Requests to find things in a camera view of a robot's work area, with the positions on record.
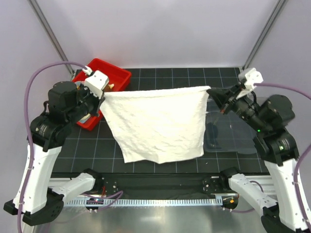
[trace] black tiled surface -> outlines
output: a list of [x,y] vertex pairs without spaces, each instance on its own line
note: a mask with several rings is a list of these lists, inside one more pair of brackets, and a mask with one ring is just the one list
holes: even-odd
[[[238,68],[161,68],[128,69],[132,73],[131,83],[126,91],[181,88],[209,85],[222,88],[237,83]],[[234,113],[227,115],[227,121],[219,126],[225,134],[217,141],[221,145],[249,147],[253,132],[231,130],[245,128],[245,124]],[[103,118],[93,131],[74,126],[69,139],[56,160],[53,172],[81,172],[93,168],[98,172],[116,173],[217,173],[236,166],[242,172],[267,172],[264,162],[256,153],[243,154],[232,151],[205,151],[193,160],[155,164],[150,161],[124,163],[122,151],[113,138],[112,132]]]

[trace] robotic arm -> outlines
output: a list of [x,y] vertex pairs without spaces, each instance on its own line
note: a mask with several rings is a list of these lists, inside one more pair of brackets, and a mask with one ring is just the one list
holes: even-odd
[[[263,105],[251,101],[247,94],[262,77],[256,69],[248,69],[239,75],[240,82],[230,89],[210,89],[207,92],[215,100],[221,113],[236,113],[257,131],[253,139],[258,155],[264,160],[272,177],[277,201],[255,188],[235,168],[222,171],[220,183],[226,189],[241,194],[258,212],[268,233],[310,232],[303,218],[294,188],[294,168],[299,153],[293,136],[285,126],[294,119],[292,103],[282,95],[272,95]],[[306,212],[310,212],[298,174],[299,187]]]
[[[44,102],[43,113],[30,124],[35,157],[22,207],[23,221],[30,226],[55,220],[64,203],[81,193],[98,191],[103,186],[101,174],[86,169],[64,186],[48,188],[54,163],[66,137],[71,133],[73,124],[87,114],[97,116],[99,107],[104,101],[103,89],[109,82],[108,77],[100,71],[84,70],[84,72],[88,73],[89,77],[78,88],[73,82],[56,83],[48,92],[49,100]],[[18,193],[13,200],[4,205],[4,210],[12,215],[17,214],[29,162],[28,145],[26,167]]]

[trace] white wall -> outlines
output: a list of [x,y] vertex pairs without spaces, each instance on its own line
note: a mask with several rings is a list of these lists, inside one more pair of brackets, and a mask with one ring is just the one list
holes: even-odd
[[[26,84],[39,67],[60,59],[27,1],[4,1],[0,21],[0,204],[3,207],[15,197],[26,162],[27,135],[23,119]],[[30,119],[42,112],[43,101],[47,100],[47,91],[52,85],[64,79],[69,79],[65,67],[55,67],[35,80]],[[16,216],[0,210],[0,229],[4,233],[16,233]]]
[[38,0],[69,59],[243,66],[277,0]]
[[[311,1],[289,0],[250,66],[262,73],[265,82],[294,86],[311,94],[310,25]],[[288,129],[302,153],[311,142],[311,102],[300,94],[275,88],[257,88],[256,93],[266,97],[283,94],[290,98],[296,119]],[[310,165],[311,154],[301,168],[308,200],[311,198]]]

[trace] connector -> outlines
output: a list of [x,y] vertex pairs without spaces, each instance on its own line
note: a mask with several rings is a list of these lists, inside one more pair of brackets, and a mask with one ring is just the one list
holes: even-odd
[[237,100],[251,93],[256,88],[256,86],[254,86],[255,83],[263,82],[261,73],[256,71],[255,68],[248,68],[239,74],[239,80],[241,81],[243,79],[246,79],[246,82],[244,83],[245,89],[238,94],[236,98]]
[[82,69],[82,71],[86,74],[86,75],[91,75],[93,73],[93,70],[90,67],[86,66],[86,69]]

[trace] reflective metal surface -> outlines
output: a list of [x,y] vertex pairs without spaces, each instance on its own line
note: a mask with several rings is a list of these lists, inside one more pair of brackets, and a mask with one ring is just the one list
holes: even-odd
[[[240,200],[239,210],[250,206]],[[67,221],[85,208],[67,207],[55,222]],[[256,212],[236,214],[218,206],[111,208],[86,213],[66,224],[53,223],[36,233],[265,233]]]

